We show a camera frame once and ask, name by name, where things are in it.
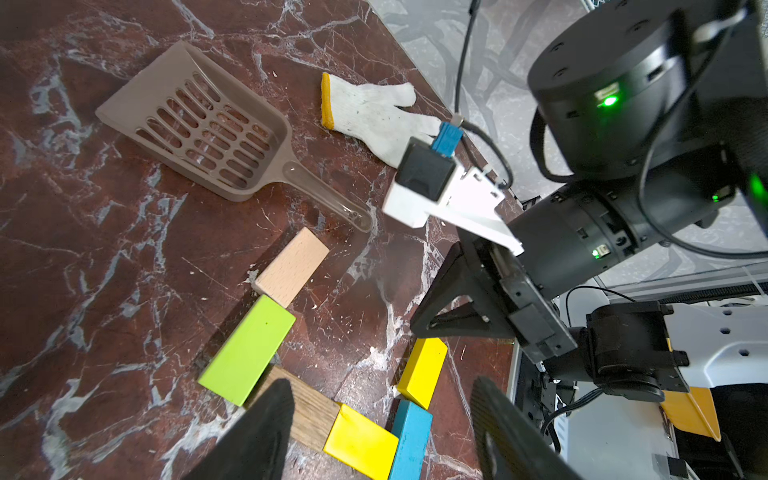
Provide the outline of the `teal block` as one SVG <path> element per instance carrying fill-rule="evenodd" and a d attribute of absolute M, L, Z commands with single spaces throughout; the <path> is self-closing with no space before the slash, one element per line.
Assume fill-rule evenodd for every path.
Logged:
<path fill-rule="evenodd" d="M 390 470 L 390 480 L 419 480 L 430 436 L 433 416 L 418 404 L 401 400 L 391 432 L 399 443 Z"/>

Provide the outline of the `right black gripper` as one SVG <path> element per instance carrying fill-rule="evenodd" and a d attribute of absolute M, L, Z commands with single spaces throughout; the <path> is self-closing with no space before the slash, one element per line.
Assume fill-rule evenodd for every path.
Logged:
<path fill-rule="evenodd" d="M 481 237 L 450 248 L 410 329 L 418 338 L 515 337 L 534 363 L 578 346 L 517 257 Z"/>

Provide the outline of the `yellow block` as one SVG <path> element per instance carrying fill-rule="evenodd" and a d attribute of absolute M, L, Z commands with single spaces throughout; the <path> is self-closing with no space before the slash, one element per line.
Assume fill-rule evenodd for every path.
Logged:
<path fill-rule="evenodd" d="M 341 404 L 323 451 L 370 479 L 387 480 L 398 445 L 394 434 Z"/>
<path fill-rule="evenodd" d="M 428 410 L 447 352 L 448 346 L 439 338 L 418 339 L 398 382 L 398 392 Z"/>

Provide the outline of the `yellow block front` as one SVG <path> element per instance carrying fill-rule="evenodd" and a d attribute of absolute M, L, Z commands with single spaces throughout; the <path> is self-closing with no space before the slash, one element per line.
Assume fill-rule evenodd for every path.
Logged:
<path fill-rule="evenodd" d="M 323 451 L 370 479 L 387 480 L 398 445 L 394 434 L 341 404 Z"/>

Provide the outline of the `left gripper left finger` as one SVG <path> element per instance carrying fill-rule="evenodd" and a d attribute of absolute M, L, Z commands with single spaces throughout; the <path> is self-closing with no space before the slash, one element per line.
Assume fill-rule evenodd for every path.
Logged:
<path fill-rule="evenodd" d="M 186 477 L 280 479 L 294 411 L 290 382 L 275 381 Z"/>

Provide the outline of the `tan wooden block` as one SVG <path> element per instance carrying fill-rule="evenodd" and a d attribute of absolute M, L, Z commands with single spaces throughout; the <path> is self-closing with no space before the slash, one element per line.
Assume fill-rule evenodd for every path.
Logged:
<path fill-rule="evenodd" d="M 288 380 L 293 392 L 295 412 L 290 432 L 291 438 L 317 452 L 323 452 L 340 412 L 340 405 L 282 367 L 277 365 L 267 367 L 243 407 L 250 409 L 277 380 Z"/>
<path fill-rule="evenodd" d="M 287 308 L 327 257 L 329 249 L 303 228 L 251 282 L 253 290 Z"/>

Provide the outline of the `light green block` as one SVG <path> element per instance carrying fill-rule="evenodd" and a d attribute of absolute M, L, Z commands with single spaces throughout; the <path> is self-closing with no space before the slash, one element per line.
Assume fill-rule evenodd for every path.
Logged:
<path fill-rule="evenodd" d="M 295 322 L 262 295 L 202 372 L 198 384 L 242 407 Z"/>

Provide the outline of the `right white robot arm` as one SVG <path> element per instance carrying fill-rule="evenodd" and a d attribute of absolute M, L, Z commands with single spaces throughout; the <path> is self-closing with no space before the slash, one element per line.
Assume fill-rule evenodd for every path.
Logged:
<path fill-rule="evenodd" d="M 528 76 L 530 149 L 558 189 L 513 219 L 523 252 L 461 229 L 410 328 L 418 338 L 513 338 L 551 378 L 660 403 L 689 386 L 667 343 L 673 309 L 601 307 L 566 328 L 555 297 L 710 226 L 741 192 L 767 220 L 767 80 L 756 1 L 611 1 L 560 34 Z"/>

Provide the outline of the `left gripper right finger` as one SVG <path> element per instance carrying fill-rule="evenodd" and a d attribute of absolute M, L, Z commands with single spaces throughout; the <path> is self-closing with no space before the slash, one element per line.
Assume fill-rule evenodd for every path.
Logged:
<path fill-rule="evenodd" d="M 489 378 L 474 380 L 470 407 L 478 463 L 485 479 L 579 478 Z"/>

